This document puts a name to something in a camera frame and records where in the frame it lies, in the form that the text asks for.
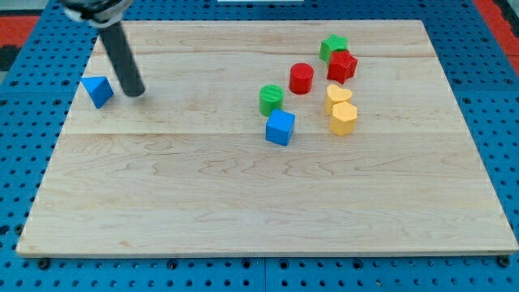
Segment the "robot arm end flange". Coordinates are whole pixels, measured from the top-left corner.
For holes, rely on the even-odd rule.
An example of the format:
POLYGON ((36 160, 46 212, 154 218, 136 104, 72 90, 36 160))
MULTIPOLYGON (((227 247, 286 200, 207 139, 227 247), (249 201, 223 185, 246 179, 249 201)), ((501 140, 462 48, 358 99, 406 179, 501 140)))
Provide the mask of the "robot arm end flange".
POLYGON ((75 22, 107 28, 122 20, 133 0, 60 0, 65 15, 75 22))

